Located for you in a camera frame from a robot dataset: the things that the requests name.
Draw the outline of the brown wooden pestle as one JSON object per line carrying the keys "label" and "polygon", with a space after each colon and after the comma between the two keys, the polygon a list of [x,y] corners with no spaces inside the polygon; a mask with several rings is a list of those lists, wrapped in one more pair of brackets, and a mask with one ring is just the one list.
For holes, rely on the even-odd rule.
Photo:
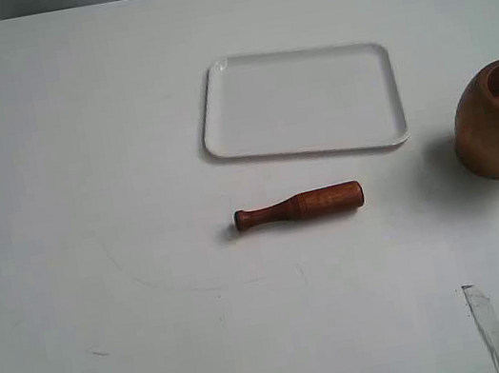
{"label": "brown wooden pestle", "polygon": [[297,193],[274,206],[234,213],[235,228],[244,232],[251,228],[277,222],[299,222],[354,211],[365,202],[364,190],[358,181],[340,183]]}

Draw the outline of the white rectangular plastic tray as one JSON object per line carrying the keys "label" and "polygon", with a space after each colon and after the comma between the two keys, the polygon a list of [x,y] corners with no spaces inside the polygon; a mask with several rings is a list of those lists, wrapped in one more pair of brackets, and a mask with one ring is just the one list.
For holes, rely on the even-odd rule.
{"label": "white rectangular plastic tray", "polygon": [[373,42],[225,57],[207,78],[202,139],[214,158],[381,150],[409,138],[389,52]]}

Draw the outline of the clear tape strip right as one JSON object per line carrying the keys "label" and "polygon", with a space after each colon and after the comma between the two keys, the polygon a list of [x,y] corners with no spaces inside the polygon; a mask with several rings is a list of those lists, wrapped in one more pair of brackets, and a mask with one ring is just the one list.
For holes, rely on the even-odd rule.
{"label": "clear tape strip right", "polygon": [[464,285],[462,291],[496,373],[499,373],[499,321],[494,306],[483,290],[475,285]]}

